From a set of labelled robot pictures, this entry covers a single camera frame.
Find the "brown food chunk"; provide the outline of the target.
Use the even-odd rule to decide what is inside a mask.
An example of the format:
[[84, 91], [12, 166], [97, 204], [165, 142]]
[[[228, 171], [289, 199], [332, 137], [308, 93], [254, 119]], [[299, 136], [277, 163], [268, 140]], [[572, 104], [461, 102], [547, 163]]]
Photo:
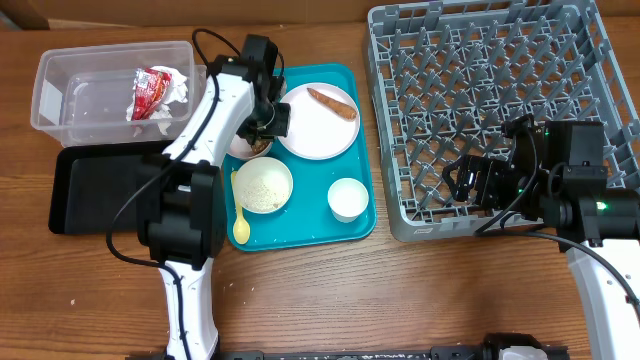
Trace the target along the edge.
[[252, 146], [251, 150], [254, 155], [262, 153], [265, 149], [267, 149], [271, 145], [270, 141], [266, 140], [257, 140]]

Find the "pink bowl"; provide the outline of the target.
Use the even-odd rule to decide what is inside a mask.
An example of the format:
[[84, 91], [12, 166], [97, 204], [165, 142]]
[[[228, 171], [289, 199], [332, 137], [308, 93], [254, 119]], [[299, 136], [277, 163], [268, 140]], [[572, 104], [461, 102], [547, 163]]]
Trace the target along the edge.
[[231, 145], [227, 154], [234, 158], [248, 161], [248, 160], [266, 155], [270, 151], [272, 145], [273, 143], [271, 142], [271, 145], [267, 149], [265, 149], [262, 153], [254, 155], [251, 150], [252, 145], [250, 145], [245, 139], [242, 139], [239, 136], [235, 136], [231, 142]]

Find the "white bowl with rice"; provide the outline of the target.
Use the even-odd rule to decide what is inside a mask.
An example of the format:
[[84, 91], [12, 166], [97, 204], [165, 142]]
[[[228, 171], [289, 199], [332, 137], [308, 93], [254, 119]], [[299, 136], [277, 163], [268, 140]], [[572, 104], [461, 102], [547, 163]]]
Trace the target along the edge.
[[252, 159], [242, 165], [232, 180], [235, 201], [255, 214], [280, 210], [293, 192], [293, 176], [280, 160], [271, 157]]

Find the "white napkin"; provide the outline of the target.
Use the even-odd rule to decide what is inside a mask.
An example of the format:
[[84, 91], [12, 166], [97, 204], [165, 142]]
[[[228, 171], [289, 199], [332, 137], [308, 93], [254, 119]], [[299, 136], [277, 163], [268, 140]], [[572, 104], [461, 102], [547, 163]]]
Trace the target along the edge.
[[[169, 88], [168, 88], [168, 90], [166, 92], [166, 95], [164, 96], [162, 102], [158, 105], [158, 107], [155, 109], [155, 111], [152, 113], [152, 115], [148, 119], [146, 119], [146, 120], [158, 120], [157, 126], [158, 126], [158, 130], [159, 130], [160, 134], [163, 137], [167, 137], [168, 136], [168, 129], [171, 126], [170, 118], [172, 117], [171, 110], [170, 110], [170, 104], [172, 104], [172, 103], [186, 104], [188, 102], [187, 95], [189, 93], [189, 90], [188, 90], [188, 87], [187, 87], [187, 77], [185, 75], [183, 75], [182, 73], [180, 73], [177, 69], [171, 68], [171, 67], [153, 66], [153, 67], [146, 67], [146, 68], [151, 68], [151, 69], [154, 69], [154, 70], [160, 70], [160, 71], [163, 71], [163, 72], [166, 72], [166, 73], [169, 73], [169, 74], [172, 75], [171, 84], [169, 85]], [[135, 78], [134, 78], [134, 83], [133, 83], [133, 91], [134, 91], [134, 86], [135, 86], [135, 79], [136, 79], [137, 70], [135, 71]], [[132, 97], [132, 103], [126, 109], [125, 119], [128, 122], [136, 122], [136, 121], [133, 121], [131, 119], [132, 111], [133, 111], [133, 103], [134, 103], [134, 93], [133, 93], [133, 97]]]

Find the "red snack wrapper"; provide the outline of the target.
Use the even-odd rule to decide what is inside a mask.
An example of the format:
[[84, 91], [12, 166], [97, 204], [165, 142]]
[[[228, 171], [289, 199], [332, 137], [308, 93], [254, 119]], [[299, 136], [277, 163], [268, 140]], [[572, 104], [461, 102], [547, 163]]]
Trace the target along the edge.
[[172, 75], [151, 68], [140, 68], [136, 72], [134, 103], [131, 119], [148, 119], [162, 102], [171, 84]]

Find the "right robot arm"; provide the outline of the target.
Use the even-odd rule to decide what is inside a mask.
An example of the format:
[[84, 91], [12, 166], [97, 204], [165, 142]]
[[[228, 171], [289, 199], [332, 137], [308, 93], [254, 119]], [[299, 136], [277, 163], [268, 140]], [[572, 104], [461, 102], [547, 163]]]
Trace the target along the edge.
[[514, 215], [538, 226], [524, 237], [549, 239], [568, 259], [596, 359], [639, 356], [639, 194], [607, 185], [601, 123], [525, 115], [502, 126], [506, 160], [462, 155], [444, 167], [453, 198], [497, 215], [478, 237], [509, 235]]

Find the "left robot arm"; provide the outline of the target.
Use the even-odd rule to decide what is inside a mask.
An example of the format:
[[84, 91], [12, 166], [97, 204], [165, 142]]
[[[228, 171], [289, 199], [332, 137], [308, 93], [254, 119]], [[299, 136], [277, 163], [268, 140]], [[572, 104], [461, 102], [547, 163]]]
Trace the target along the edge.
[[226, 237], [221, 167], [234, 137], [249, 144], [287, 134], [280, 102], [284, 61], [269, 38], [249, 35], [232, 56], [207, 65], [203, 98], [181, 134], [144, 160], [135, 194], [137, 235], [166, 291], [166, 359], [212, 359], [219, 334], [212, 311], [212, 268]]

